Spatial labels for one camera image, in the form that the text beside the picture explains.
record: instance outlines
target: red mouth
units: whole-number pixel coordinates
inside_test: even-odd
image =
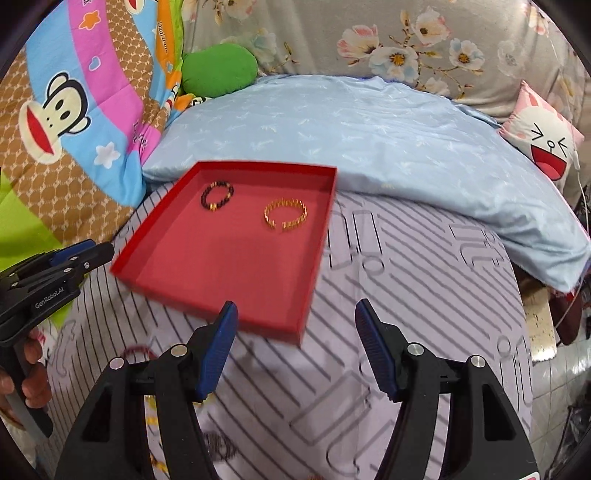
[[[29,126],[29,131],[31,132],[31,136],[39,148],[42,149],[45,153],[49,153],[50,155],[54,154],[54,151],[51,147],[51,143],[49,142],[49,138],[47,138],[47,134],[43,130],[41,123],[37,120],[37,117],[33,115],[31,109],[27,107],[27,124]]]
[[[531,156],[536,166],[552,180],[560,180],[566,172],[567,163],[543,148],[531,146]]]

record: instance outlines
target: gold bracelet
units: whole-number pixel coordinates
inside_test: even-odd
[[[283,222],[281,224],[281,226],[283,227],[283,230],[292,230],[293,228],[300,226],[308,218],[308,209],[304,205],[304,202],[302,202],[301,200],[298,200],[298,199],[273,200],[269,205],[267,205],[265,207],[265,212],[263,214],[267,225],[270,226],[272,229],[275,228],[275,220],[271,220],[269,218],[269,212],[271,210],[278,208],[278,207],[297,207],[297,208],[301,209],[301,215],[298,218],[296,218],[295,220],[292,220],[291,222]]]

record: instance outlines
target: black beaded bracelet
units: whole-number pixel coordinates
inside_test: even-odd
[[[215,187],[226,187],[228,189],[228,193],[219,202],[209,203],[207,201],[207,196],[212,192],[212,190]],[[203,194],[201,195],[201,205],[203,205],[203,208],[205,208],[206,210],[215,212],[218,208],[222,208],[225,204],[227,204],[230,201],[230,198],[232,198],[232,195],[234,195],[234,187],[230,184],[230,182],[219,180],[214,181],[213,183],[209,184],[209,186],[203,191]]]

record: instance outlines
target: flower print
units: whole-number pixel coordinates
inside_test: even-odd
[[[527,17],[529,27],[538,35],[545,35],[547,37],[550,30],[550,23],[548,22],[548,19],[541,14],[538,7],[530,0],[527,0],[522,8]]]
[[[343,37],[336,43],[337,51],[341,57],[352,59],[350,66],[359,60],[369,57],[379,46],[378,27],[355,25],[343,32]]]
[[[514,79],[521,78],[525,57],[515,48],[515,44],[511,40],[499,42],[497,55],[499,57],[499,70],[501,73]]]
[[[585,69],[585,65],[577,55],[577,53],[573,50],[573,47],[569,46],[569,59],[567,60],[568,63],[574,64],[574,76],[576,79],[580,79],[581,82],[584,83],[585,78],[587,78],[587,70]]]
[[[454,38],[449,45],[449,61],[455,67],[474,73],[482,73],[481,67],[485,59],[476,44],[470,40],[460,41],[458,38]]]
[[[449,97],[452,94],[447,83],[443,80],[437,80],[435,77],[429,78],[421,90],[444,97]]]
[[[255,32],[246,33],[239,37],[228,37],[222,43],[236,43],[250,51],[262,64],[270,64],[277,55],[277,38],[274,33],[266,28],[260,28]]]
[[[577,82],[574,82],[571,77],[561,75],[560,76],[560,87],[566,94],[566,98],[569,103],[575,103],[583,96],[583,88]]]
[[[554,108],[554,110],[560,113],[563,117],[568,117],[568,115],[565,115],[568,109],[565,107],[560,95],[557,95],[554,92],[550,92],[550,94],[548,95],[548,103]]]
[[[418,55],[410,47],[380,47],[369,56],[369,68],[384,80],[413,84],[418,79]]]
[[[246,20],[251,16],[256,0],[223,0],[223,6],[229,17]]]
[[[406,10],[400,11],[400,21],[404,25],[405,30],[410,27],[410,17],[408,16],[408,12]]]
[[[445,18],[428,7],[412,24],[414,34],[426,47],[431,47],[449,37],[451,31],[445,24]]]
[[[184,22],[197,20],[197,0],[184,0],[181,7],[181,17]]]

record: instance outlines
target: paul frank monkey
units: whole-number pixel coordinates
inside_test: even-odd
[[[76,135],[90,126],[88,98],[82,84],[66,72],[55,75],[47,85],[43,104],[36,100],[23,103],[18,126],[27,152],[43,164],[61,157],[60,137]]]

